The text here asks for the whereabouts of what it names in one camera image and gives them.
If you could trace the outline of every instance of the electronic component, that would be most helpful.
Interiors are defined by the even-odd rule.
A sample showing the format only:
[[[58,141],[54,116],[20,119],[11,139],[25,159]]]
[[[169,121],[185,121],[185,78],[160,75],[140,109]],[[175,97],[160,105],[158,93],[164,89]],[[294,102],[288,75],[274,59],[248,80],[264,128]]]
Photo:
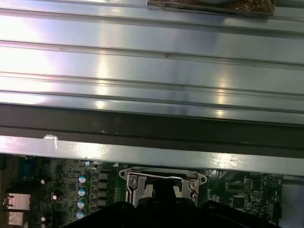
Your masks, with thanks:
[[[101,197],[101,198],[105,198],[106,197],[106,191],[105,190],[99,190],[97,192],[97,196]]]
[[[227,183],[227,191],[229,192],[244,192],[244,183]]]
[[[41,217],[40,220],[41,222],[46,222],[47,220],[51,219],[52,212],[48,211],[47,213],[44,213]]]
[[[156,190],[156,180],[171,180],[169,183],[174,189],[180,189],[175,194],[177,197],[188,198],[196,205],[198,203],[199,187],[208,180],[207,176],[190,170],[160,169],[150,167],[132,167],[121,170],[122,179],[127,181],[126,201],[137,206],[139,199],[152,197]],[[153,185],[152,192],[146,186]]]
[[[44,177],[44,178],[42,178],[42,179],[40,180],[40,183],[41,183],[42,185],[44,185],[44,184],[49,183],[50,181],[52,181],[52,178],[51,178],[51,177]]]
[[[85,205],[86,205],[86,203],[87,203],[87,199],[86,199],[85,197],[82,197],[82,198],[79,200],[79,202],[77,203],[77,206],[78,206],[79,208],[84,208]]]
[[[79,191],[78,191],[78,195],[79,196],[84,196],[87,194],[88,188],[87,186],[82,186]]]
[[[102,171],[98,175],[99,180],[103,180],[103,181],[105,181],[105,180],[107,181],[108,177],[109,177],[109,174],[105,173],[105,172],[102,172]]]
[[[24,224],[24,213],[9,211],[8,214],[8,224],[12,226],[23,226]]]
[[[107,183],[106,182],[104,182],[104,181],[99,181],[98,182],[98,188],[100,189],[100,190],[102,190],[102,189],[106,189],[107,188]]]
[[[29,210],[30,195],[8,193],[4,205],[8,210]]]
[[[243,210],[245,208],[245,197],[234,196],[232,201],[232,207],[235,209]]]
[[[63,197],[63,191],[61,190],[53,190],[51,193],[51,199],[55,201],[59,201]]]
[[[99,207],[104,207],[104,206],[106,206],[106,200],[105,199],[103,199],[103,198],[98,198],[98,206]]]
[[[40,227],[41,228],[46,228],[51,222],[52,222],[51,218],[46,218],[45,221],[42,221],[42,223],[40,224]]]
[[[82,219],[83,217],[86,216],[86,214],[87,214],[86,209],[85,209],[85,208],[81,208],[81,209],[77,212],[76,217],[77,217],[78,219]]]
[[[88,181],[88,179],[89,179],[89,175],[87,173],[83,173],[79,177],[79,182],[84,184],[85,182]]]

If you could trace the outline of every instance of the metal panel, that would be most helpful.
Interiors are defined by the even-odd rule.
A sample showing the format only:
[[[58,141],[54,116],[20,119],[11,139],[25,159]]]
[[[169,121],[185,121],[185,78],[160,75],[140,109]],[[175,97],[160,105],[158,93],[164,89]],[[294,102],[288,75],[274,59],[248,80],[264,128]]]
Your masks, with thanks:
[[[304,179],[284,176],[281,207],[283,209],[280,226],[284,228],[301,228],[304,218]]]
[[[163,150],[9,136],[0,136],[0,152],[180,168],[241,170],[295,176],[304,174],[303,159]]]
[[[1,102],[304,124],[304,9],[107,2],[1,1]]]

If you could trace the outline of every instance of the green circuit board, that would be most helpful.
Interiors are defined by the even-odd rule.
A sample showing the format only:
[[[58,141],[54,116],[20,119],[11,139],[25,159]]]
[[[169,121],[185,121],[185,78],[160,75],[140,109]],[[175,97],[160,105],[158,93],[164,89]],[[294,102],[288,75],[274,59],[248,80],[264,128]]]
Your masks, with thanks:
[[[50,227],[65,225],[118,201],[125,201],[126,180],[119,171],[134,164],[32,158],[19,161],[17,181],[50,176],[52,181],[31,194],[29,227],[39,228],[41,214],[51,211]],[[199,188],[198,207],[217,201],[238,210],[278,222],[282,193],[281,175],[237,171],[196,170],[208,177]],[[79,191],[85,189],[84,196]],[[62,198],[52,199],[54,190]]]

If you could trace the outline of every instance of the metal bracket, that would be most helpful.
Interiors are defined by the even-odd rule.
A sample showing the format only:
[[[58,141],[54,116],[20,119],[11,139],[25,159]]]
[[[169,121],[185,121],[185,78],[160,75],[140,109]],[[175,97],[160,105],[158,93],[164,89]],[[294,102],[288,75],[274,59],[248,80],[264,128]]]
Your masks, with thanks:
[[[195,171],[151,167],[132,167],[121,170],[119,176],[127,181],[126,201],[134,206],[138,205],[139,199],[152,197],[153,186],[146,183],[148,179],[176,180],[181,184],[181,188],[174,186],[176,197],[188,198],[195,205],[197,205],[199,186],[208,181],[206,175]]]

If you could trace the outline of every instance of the plastic wrapper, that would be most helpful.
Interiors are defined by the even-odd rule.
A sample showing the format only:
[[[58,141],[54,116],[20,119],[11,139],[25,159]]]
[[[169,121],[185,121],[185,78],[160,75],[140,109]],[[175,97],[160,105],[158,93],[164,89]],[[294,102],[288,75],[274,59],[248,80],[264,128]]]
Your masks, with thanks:
[[[148,5],[160,8],[212,11],[250,17],[273,15],[275,3],[276,0],[148,0]]]

